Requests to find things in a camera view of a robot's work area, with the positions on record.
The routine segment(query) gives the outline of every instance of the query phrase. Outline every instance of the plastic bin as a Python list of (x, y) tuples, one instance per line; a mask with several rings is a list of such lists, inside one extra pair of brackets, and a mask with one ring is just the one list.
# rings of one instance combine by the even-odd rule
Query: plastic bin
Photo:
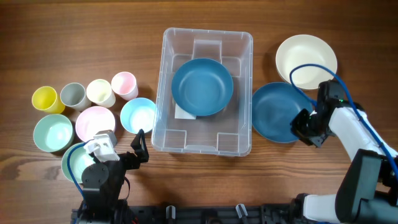
[[(163, 152), (246, 156), (251, 150), (253, 38), (247, 32), (169, 28), (164, 32), (152, 145)], [(234, 81), (229, 104), (217, 114), (176, 119), (171, 83), (194, 58), (221, 62)]]

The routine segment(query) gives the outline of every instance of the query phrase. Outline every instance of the wooden surface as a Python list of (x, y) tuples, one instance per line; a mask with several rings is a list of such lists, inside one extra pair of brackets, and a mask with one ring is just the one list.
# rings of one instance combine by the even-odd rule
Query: wooden surface
[[(0, 5), (0, 222), (68, 223), (81, 202), (62, 174), (62, 155), (33, 143), (34, 126), (45, 116), (31, 105), (35, 89), (50, 85), (60, 92), (70, 82), (87, 86), (130, 71), (140, 95), (155, 100), (168, 27), (251, 33), (253, 91), (281, 82), (274, 58), (284, 39), (312, 34), (325, 40), (354, 100), (389, 145), (398, 147), (397, 9), (397, 1), (376, 0)], [(118, 98), (112, 110), (118, 113), (124, 103)], [(75, 120), (78, 113), (65, 114)], [(117, 150), (130, 150), (134, 135), (120, 125), (117, 135)], [(285, 203), (302, 192), (335, 193), (349, 166), (336, 138), (315, 149), (301, 142), (275, 144), (253, 131), (252, 151), (240, 158), (168, 154), (148, 146), (149, 163), (127, 175), (130, 205)]]

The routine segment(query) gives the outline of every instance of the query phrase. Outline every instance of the gray cup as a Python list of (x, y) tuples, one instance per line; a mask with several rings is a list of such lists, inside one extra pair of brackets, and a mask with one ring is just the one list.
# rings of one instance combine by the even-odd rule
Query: gray cup
[(83, 111), (91, 106), (86, 96), (85, 87), (80, 83), (69, 83), (61, 91), (61, 101), (77, 111)]

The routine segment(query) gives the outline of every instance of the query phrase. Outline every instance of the pink cup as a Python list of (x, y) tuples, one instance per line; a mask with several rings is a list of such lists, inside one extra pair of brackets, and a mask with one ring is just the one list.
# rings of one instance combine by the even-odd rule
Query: pink cup
[(76, 134), (83, 142), (93, 139), (98, 131), (114, 131), (115, 128), (116, 120), (112, 112), (102, 106), (87, 108), (76, 120)]
[(138, 96), (137, 80), (129, 72), (119, 72), (111, 82), (112, 90), (125, 100), (132, 100)]

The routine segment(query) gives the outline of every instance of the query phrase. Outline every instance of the mint green bowl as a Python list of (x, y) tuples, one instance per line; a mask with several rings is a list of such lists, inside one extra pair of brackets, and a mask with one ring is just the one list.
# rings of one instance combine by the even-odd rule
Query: mint green bowl
[[(70, 146), (70, 148), (64, 153), (62, 157), (62, 172), (64, 176), (71, 182), (73, 182), (73, 180), (68, 170), (68, 155), (70, 154), (70, 151), (72, 151), (72, 149), (79, 144), (81, 143)], [(94, 164), (94, 159), (89, 154), (87, 154), (86, 149), (84, 149), (83, 147), (77, 148), (70, 156), (70, 169), (72, 170), (73, 175), (75, 176), (75, 179), (79, 184), (82, 183), (81, 175), (83, 174), (83, 171), (92, 164)]]
[(50, 114), (42, 118), (35, 127), (35, 145), (45, 152), (66, 149), (73, 141), (75, 133), (70, 120), (61, 114)]

